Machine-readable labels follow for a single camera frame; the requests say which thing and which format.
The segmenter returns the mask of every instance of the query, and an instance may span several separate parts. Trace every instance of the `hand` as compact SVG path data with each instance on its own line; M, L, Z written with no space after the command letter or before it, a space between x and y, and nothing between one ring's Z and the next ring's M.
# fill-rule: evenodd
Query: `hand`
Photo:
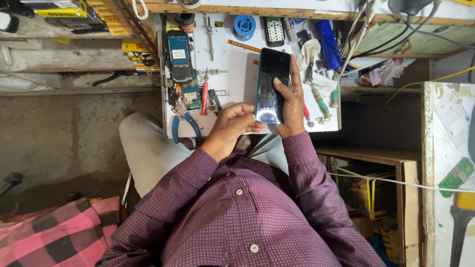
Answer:
M276 125L282 139L305 132L304 91L293 55L290 56L290 76L292 80L290 88L285 86L277 77L274 79L274 87L285 99L284 124Z
M219 112L213 129L201 148L216 162L231 154L241 134L260 132L264 123L257 123L254 106L237 103Z

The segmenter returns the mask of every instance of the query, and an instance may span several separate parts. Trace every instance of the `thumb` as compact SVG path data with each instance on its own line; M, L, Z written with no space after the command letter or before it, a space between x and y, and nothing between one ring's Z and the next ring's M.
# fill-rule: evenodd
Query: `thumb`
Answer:
M256 116L254 114L246 114L242 117L238 117L233 119L234 120L234 126L238 128L239 130L242 130L249 125L252 125L256 121Z
M284 97L285 100L290 100L295 97L292 91L287 86L285 86L285 84L283 84L277 77L274 78L274 87L277 89L277 91L280 92L280 94Z

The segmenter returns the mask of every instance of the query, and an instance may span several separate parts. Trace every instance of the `shirt sleeve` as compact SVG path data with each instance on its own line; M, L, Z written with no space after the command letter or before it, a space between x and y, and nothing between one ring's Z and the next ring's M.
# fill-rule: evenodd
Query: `shirt sleeve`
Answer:
M336 184L318 160L308 132L282 140L295 199L343 266L385 266L354 228Z
M153 266L181 213L208 182L218 163L198 148L169 171L111 236L96 266Z

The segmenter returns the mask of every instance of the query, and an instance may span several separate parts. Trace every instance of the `light gray trousers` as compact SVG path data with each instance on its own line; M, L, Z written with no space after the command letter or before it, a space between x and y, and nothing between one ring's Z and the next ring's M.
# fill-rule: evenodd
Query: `light gray trousers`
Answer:
M137 112L125 118L119 127L122 147L140 197L147 194L160 179L193 153L183 144L163 137L158 120ZM267 134L251 151L249 158L265 162L288 174L282 138Z

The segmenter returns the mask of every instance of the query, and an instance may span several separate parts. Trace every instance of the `green screwdriver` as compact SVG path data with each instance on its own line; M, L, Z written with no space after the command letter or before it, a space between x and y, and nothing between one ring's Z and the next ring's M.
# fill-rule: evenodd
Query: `green screwdriver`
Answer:
M318 92L317 88L315 88L314 85L310 84L310 87L312 88L312 93L315 96L315 99L317 100L318 105L320 106L320 109L323 112L323 115L325 116L326 119L331 118L332 115L328 111L328 107L326 106L325 102L323 101L322 96Z
M338 76L337 75L333 75L333 81L336 81L338 82ZM335 90L333 90L331 96L330 96L330 107L331 108L335 108L335 107L338 107L338 84L335 88Z

